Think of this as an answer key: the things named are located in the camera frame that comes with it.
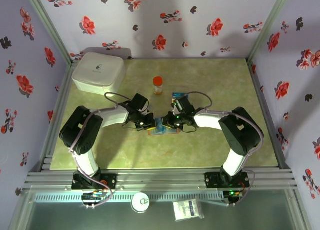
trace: white round container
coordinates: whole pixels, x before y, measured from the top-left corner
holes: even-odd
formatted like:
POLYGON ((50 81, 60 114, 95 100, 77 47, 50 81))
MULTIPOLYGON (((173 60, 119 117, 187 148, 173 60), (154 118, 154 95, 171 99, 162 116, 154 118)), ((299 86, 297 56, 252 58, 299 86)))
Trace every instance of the white round container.
POLYGON ((144 213, 150 204, 150 199, 147 194, 143 192, 136 193, 131 200, 131 207, 137 213, 144 213))

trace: robotic arm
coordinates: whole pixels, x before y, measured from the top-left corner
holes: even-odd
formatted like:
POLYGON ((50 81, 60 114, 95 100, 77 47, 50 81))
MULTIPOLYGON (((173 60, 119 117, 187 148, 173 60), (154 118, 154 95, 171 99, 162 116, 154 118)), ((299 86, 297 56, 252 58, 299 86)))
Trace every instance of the robotic arm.
POLYGON ((242 173, 242 167, 250 151, 263 140, 262 130, 242 107, 232 112, 210 111, 204 108, 195 110, 186 96, 176 99, 172 106, 174 111, 168 112, 162 123, 169 128, 183 130, 186 124, 195 128, 210 127, 223 131, 231 150, 215 181, 224 187, 230 186, 230 183, 237 180, 242 173))
MULTIPOLYGON (((76 180, 74 177, 73 183, 77 183, 82 188, 101 187, 86 177, 88 175, 99 182, 103 179, 92 151, 100 128, 128 122, 135 123, 138 131, 156 127, 154 114, 146 113, 147 102, 149 105, 149 101, 145 97, 136 94, 132 100, 120 103, 115 108, 99 111, 89 118, 83 132, 71 150, 80 174, 80 176, 76 177, 76 180)), ((82 125, 91 113, 93 113, 91 110, 84 106, 79 106, 68 119, 59 134, 67 147, 70 148, 74 144, 82 125)))

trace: lavender wall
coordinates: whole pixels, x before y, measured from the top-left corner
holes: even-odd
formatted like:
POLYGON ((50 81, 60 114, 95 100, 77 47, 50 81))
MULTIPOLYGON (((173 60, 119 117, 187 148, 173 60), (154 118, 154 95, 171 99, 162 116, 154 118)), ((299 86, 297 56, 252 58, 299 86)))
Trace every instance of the lavender wall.
POLYGON ((319 0, 288 0, 253 59, 313 229, 320 206, 319 0))
POLYGON ((40 0, 71 57, 245 58, 276 0, 40 0))
POLYGON ((0 229, 40 160, 67 64, 28 0, 0 0, 0 229))

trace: white pill box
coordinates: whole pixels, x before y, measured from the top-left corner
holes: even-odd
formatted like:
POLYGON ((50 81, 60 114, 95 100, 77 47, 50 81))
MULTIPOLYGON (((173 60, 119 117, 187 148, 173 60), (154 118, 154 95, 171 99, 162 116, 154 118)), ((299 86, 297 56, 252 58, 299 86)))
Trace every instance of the white pill box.
POLYGON ((106 92, 117 92, 125 75, 123 59, 88 52, 75 68, 72 80, 79 90, 104 95, 106 92))

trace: small bottle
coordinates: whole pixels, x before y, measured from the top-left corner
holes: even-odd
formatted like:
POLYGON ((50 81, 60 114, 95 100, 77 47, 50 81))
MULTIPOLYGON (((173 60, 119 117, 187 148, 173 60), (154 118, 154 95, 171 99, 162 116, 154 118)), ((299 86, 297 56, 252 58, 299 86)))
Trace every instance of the small bottle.
POLYGON ((153 91, 155 94, 162 94, 164 80, 157 76, 153 79, 153 91))

